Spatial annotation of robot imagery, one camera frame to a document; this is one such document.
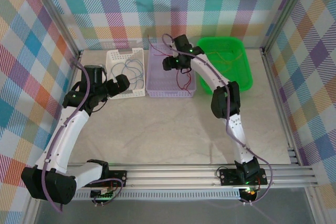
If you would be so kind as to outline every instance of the green plastic basket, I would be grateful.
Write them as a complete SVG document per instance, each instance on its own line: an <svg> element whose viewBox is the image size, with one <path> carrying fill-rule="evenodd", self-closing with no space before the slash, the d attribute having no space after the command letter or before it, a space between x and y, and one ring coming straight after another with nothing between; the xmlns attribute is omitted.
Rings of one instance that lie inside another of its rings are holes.
<svg viewBox="0 0 336 224"><path fill-rule="evenodd" d="M230 81L237 81L240 91L249 90L253 85L250 66L248 64L244 44L234 37L208 37L197 43L214 67ZM205 92L212 90L200 77Z"/></svg>

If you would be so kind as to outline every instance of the marble surface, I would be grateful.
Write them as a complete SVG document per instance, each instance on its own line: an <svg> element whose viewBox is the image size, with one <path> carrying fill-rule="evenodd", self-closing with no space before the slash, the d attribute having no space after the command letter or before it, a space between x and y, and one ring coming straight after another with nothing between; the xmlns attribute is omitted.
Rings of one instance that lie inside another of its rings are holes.
<svg viewBox="0 0 336 224"><path fill-rule="evenodd" d="M148 51L145 51L145 65ZM241 93L241 119L251 149L271 164L289 164L281 128L259 50L248 49L254 85ZM106 51L85 51L83 65L105 64ZM211 95L197 78L193 98L109 100L82 129L69 163L233 163L233 145L210 109Z"/></svg>

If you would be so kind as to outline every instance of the plaid backdrop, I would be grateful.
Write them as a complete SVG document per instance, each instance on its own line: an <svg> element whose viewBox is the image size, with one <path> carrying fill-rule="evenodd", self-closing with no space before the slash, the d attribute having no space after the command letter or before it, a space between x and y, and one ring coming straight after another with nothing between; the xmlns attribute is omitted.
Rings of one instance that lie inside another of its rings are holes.
<svg viewBox="0 0 336 224"><path fill-rule="evenodd" d="M281 0L54 0L78 47L148 48L163 33L234 36L259 47Z"/></svg>
<svg viewBox="0 0 336 224"><path fill-rule="evenodd" d="M336 222L336 0L299 0L271 62L303 162Z"/></svg>
<svg viewBox="0 0 336 224"><path fill-rule="evenodd" d="M33 166L56 126L72 57L40 0L0 0L0 223L18 223Z"/></svg>

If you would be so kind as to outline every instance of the white plastic basket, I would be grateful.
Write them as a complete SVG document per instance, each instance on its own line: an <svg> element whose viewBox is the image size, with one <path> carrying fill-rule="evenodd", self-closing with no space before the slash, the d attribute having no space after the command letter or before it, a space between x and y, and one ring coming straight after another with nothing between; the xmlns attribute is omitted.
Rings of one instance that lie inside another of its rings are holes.
<svg viewBox="0 0 336 224"><path fill-rule="evenodd" d="M131 71L128 68L125 68L125 65L123 63L126 63L127 60L139 60L142 63L142 71L143 71L143 84L142 81L139 81L137 83L133 83L130 81L130 87L128 90L123 92L122 94L118 94L115 97L112 97L110 99L120 99L120 98L130 98L130 97L144 97L146 95L145 92L145 68L144 68L144 56L143 56L143 48L132 48L131 50L110 50L106 54L106 71L107 71L107 78L108 80L114 79L114 76L117 76L119 74L124 74L127 76L129 80L135 77L134 71ZM134 61L134 64L137 65L137 68L140 69L140 64L137 64L136 61Z"/></svg>

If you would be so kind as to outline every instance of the purple cable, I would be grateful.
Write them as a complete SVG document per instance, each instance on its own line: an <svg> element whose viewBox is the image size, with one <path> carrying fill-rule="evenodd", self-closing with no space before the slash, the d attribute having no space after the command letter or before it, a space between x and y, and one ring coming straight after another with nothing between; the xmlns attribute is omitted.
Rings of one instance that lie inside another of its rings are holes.
<svg viewBox="0 0 336 224"><path fill-rule="evenodd" d="M106 179L95 180L95 181L92 181L92 182L89 183L89 184L100 183L100 182L106 182L106 181L118 181L118 182L120 182L121 187L120 187L119 192L118 192L113 198L111 198L111 199L109 199L108 201L106 201L105 203L102 203L102 204L101 204L102 207L103 207L103 206L106 206L107 204L111 203L115 198L117 198L117 197L119 196L119 194L121 193L121 190L122 190L122 188L123 188L123 186L124 186L123 181L122 181L121 179L118 179L118 178L106 178ZM98 203L96 202L96 198L97 198L97 197L93 198L93 202L96 204L96 206L99 206Z"/></svg>
<svg viewBox="0 0 336 224"><path fill-rule="evenodd" d="M229 88L227 86L227 84L222 80L222 78L220 77L220 75L217 73L217 71L211 66L209 65L205 60L203 60L202 58L198 57L198 56L195 56L195 55L192 55L192 54L189 54L188 52L181 52L181 51L178 51L174 48L171 48L165 41L164 41L164 36L168 36L170 37L170 39L172 41L173 40L173 37L169 34L163 34L162 35L162 42L164 43L164 45L166 47L168 47L169 49L171 49L172 51L174 52L177 52L179 54L184 54L184 55L189 55L189 56L192 56L192 57L195 57L197 60L199 60L200 62L204 63L205 65L207 65L210 70L215 74L215 76L219 79L219 81L225 86L225 89L226 89L226 92L227 92L227 96L230 97L230 91L229 91ZM269 189L271 188L271 185L273 183L273 170L272 170L272 167L271 165L269 164L269 162L267 162L266 160L264 160L262 157L259 157L257 154L255 154L250 148L247 148L247 146L245 144L243 144L238 138L236 138L230 131L229 131L229 120L230 120L230 99L227 99L227 111L226 111L226 134L228 134L235 142L237 142L238 144L240 144L243 148L245 148L248 152L250 152L252 155L254 155L257 159L263 161L265 164L268 165L269 167L269 170L270 170L270 173L271 173L271 179L270 179L270 182L266 188L266 191L264 192L263 195L261 195L258 199L256 199L255 201L253 202L258 202L260 201L261 199L263 199L265 197L265 195L268 193Z"/></svg>
<svg viewBox="0 0 336 224"><path fill-rule="evenodd" d="M89 96L89 92L90 92L90 79L89 79L89 75L86 71L86 69L84 68L84 66L79 63L76 59L74 59L76 64L81 68L81 70L84 72L85 74L85 77L86 77L86 81L87 81L87 88L86 88L86 93L85 93L85 96L83 98L83 100L80 102L80 104L78 105L78 107L73 111L73 113L65 120L64 124L58 129L58 131L56 132L55 134L55 137L53 138L53 140L51 141L51 144L50 144L50 148L48 150L48 153L47 153L47 156L46 156L46 159L48 159L49 157L51 157L51 153L53 152L53 148L54 148L54 145L57 141L57 139L59 138L63 128L65 128L68 123L70 122L70 120L73 118L73 116L79 111L79 109L83 106L83 104L85 103L87 97ZM53 201L53 199L51 198L51 196L49 195L48 193L48 190L47 190L47 186L46 186L46 171L47 171L47 166L48 166L48 162L44 162L44 165L43 165L43 169L42 169L42 189L43 189L43 192L47 198L47 200L51 203L51 205L53 206L53 208L59 212L59 213L62 213L62 204L60 206L60 208L58 208L56 205L55 205L55 202Z"/></svg>

